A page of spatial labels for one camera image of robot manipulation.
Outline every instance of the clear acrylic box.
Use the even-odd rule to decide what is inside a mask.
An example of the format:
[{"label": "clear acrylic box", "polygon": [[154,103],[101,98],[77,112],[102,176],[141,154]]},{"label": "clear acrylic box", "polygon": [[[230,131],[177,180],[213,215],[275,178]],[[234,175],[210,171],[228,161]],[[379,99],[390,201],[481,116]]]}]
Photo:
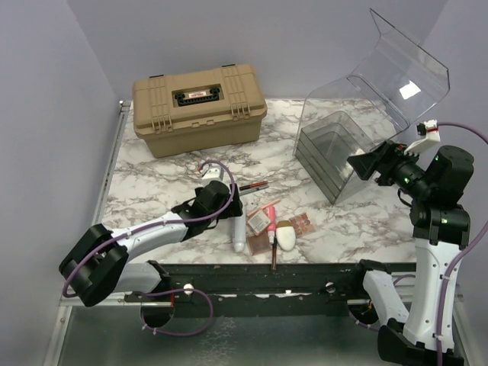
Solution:
[{"label": "clear acrylic box", "polygon": [[379,33],[375,48],[351,74],[312,91],[300,118],[294,154],[331,204],[361,190],[356,183],[345,193],[357,180],[349,156],[394,139],[450,89],[447,67],[370,13]]}]

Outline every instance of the black handle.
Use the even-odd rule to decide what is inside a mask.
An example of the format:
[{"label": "black handle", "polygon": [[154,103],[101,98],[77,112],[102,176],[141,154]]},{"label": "black handle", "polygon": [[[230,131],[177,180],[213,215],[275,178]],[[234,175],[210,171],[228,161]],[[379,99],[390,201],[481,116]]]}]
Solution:
[{"label": "black handle", "polygon": [[178,93],[175,95],[176,101],[178,101],[178,106],[183,107],[185,105],[193,105],[193,104],[200,104],[200,103],[207,103],[209,101],[218,101],[220,88],[214,86],[210,88],[210,95],[206,95],[204,97],[196,97],[196,98],[188,98],[185,99],[185,93]]}]

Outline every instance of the pink bottle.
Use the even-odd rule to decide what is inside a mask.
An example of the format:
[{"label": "pink bottle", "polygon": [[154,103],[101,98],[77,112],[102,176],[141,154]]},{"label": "pink bottle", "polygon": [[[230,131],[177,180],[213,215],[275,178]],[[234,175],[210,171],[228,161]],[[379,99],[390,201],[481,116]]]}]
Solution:
[{"label": "pink bottle", "polygon": [[275,232],[276,232],[276,210],[274,209],[275,206],[268,207],[268,217],[271,220],[271,224],[266,228],[268,232],[269,242],[273,244],[275,240]]}]

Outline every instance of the marble tabletop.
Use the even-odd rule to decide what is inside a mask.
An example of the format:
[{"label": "marble tabletop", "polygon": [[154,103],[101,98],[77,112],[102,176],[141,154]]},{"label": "marble tabletop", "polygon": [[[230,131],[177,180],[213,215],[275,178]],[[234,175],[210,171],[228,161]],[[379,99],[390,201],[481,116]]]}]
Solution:
[{"label": "marble tabletop", "polygon": [[[415,245],[408,208],[393,187],[368,182],[360,193],[335,206],[327,201],[293,156],[303,101],[267,100],[268,115],[260,139],[254,143],[221,146],[155,159],[127,119],[103,224],[121,228],[162,216],[194,196],[198,165],[205,159],[226,164],[239,184],[269,181],[269,189],[246,195],[248,210],[275,198],[278,220],[307,213],[315,233],[300,237],[291,252],[278,250],[279,263],[414,262]],[[252,256],[246,247],[235,253],[230,220],[185,242],[171,244],[136,258],[164,263],[270,263],[271,253]]]}]

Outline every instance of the tan toolbox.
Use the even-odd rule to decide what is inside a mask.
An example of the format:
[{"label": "tan toolbox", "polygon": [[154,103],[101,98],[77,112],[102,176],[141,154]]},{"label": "tan toolbox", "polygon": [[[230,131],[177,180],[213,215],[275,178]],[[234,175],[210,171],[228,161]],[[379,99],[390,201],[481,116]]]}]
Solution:
[{"label": "tan toolbox", "polygon": [[134,131],[156,158],[256,141],[268,111],[250,65],[152,76],[132,93]]}]

